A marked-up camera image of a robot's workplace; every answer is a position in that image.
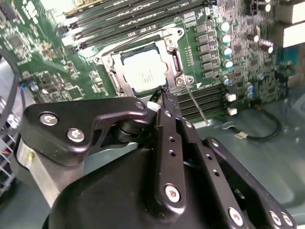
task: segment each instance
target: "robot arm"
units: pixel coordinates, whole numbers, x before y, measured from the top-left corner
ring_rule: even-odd
[[[199,138],[165,87],[148,104],[125,97],[26,109],[15,156],[51,207],[47,228],[296,228],[217,139]],[[83,176],[87,155],[129,142],[138,149]]]

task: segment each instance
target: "black bracket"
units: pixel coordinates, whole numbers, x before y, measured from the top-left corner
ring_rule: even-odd
[[[132,97],[83,100],[53,104],[34,104],[23,115],[21,136],[24,143],[63,166],[75,166],[88,154],[101,151],[101,145],[110,128],[120,120],[144,119],[147,107]],[[45,125],[40,117],[55,116],[58,123]],[[81,130],[84,140],[73,142],[67,132]]]

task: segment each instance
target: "cable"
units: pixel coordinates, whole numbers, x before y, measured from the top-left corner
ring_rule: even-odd
[[[269,134],[267,136],[258,137],[258,136],[250,136],[250,135],[246,134],[245,138],[248,139],[248,140],[251,140],[251,141],[265,142],[265,141],[269,141],[269,140],[275,138],[276,136],[278,136],[281,133],[281,131],[282,131],[282,124],[277,119],[277,117],[275,117],[273,114],[271,114],[268,111],[266,111],[265,109],[263,109],[258,104],[255,104],[253,107],[254,107],[254,109],[258,110],[259,112],[262,112],[267,118],[272,120],[275,123],[276,128],[275,128],[275,130],[271,134]],[[238,129],[236,126],[231,126],[230,129],[233,129],[233,131],[236,134],[243,133],[243,131]]]
[[[17,65],[14,63],[14,61],[9,57],[9,55],[6,53],[6,51],[0,49],[0,55],[6,60],[6,62],[11,67],[13,73],[14,73],[14,79],[13,83],[10,89],[10,93],[8,96],[8,99],[6,101],[6,106],[2,111],[1,117],[0,117],[0,129],[5,126],[6,120],[8,119],[9,115],[11,114],[11,111],[13,109],[13,105],[15,103],[16,99],[16,93],[19,85],[19,79],[20,74],[17,68]]]

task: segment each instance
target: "capacitor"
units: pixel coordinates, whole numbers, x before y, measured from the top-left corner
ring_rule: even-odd
[[[254,34],[248,34],[247,39],[257,43],[259,41],[259,36]]]
[[[271,10],[271,5],[270,4],[258,5],[257,8],[259,11],[269,12]]]
[[[227,76],[224,76],[223,77],[223,84],[224,85],[229,85],[229,84],[231,84],[231,80]]]
[[[233,62],[230,60],[225,60],[223,63],[225,68],[232,68],[233,67]]]
[[[222,54],[225,56],[229,56],[232,54],[232,49],[230,49],[229,47],[225,47],[222,49]]]
[[[265,51],[269,54],[273,52],[273,47],[272,46],[268,46],[268,45],[263,44],[263,45],[260,46],[260,48],[261,48],[261,50],[263,50],[263,51]]]
[[[222,31],[222,32],[228,32],[230,29],[230,24],[228,22],[222,22],[219,24],[218,28]]]
[[[221,42],[227,44],[231,41],[231,37],[230,37],[230,35],[225,34],[225,35],[221,36],[220,40],[221,40]]]
[[[254,86],[253,86],[253,84],[248,82],[245,85],[245,89],[246,89],[245,96],[249,99],[252,99],[254,97]]]

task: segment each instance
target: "integrated circuit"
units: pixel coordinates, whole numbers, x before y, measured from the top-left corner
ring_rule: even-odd
[[[242,51],[242,46],[241,45],[234,46],[234,53],[239,53],[241,51]]]
[[[202,55],[200,57],[201,61],[202,62],[208,62],[208,61],[211,61],[212,60],[212,57],[211,57],[211,54],[205,54],[205,55]]]
[[[23,46],[23,42],[19,35],[14,35],[13,37],[9,38],[9,43],[14,49]]]
[[[198,43],[206,43],[208,42],[209,38],[207,34],[200,35],[197,37]]]
[[[197,33],[204,33],[206,32],[206,25],[205,24],[197,25],[195,29]]]
[[[210,63],[205,63],[205,64],[203,64],[203,69],[205,71],[211,70],[211,69],[213,69],[213,64],[211,62]]]
[[[202,52],[202,53],[208,52],[209,50],[210,50],[210,45],[209,44],[199,46],[199,51]]]

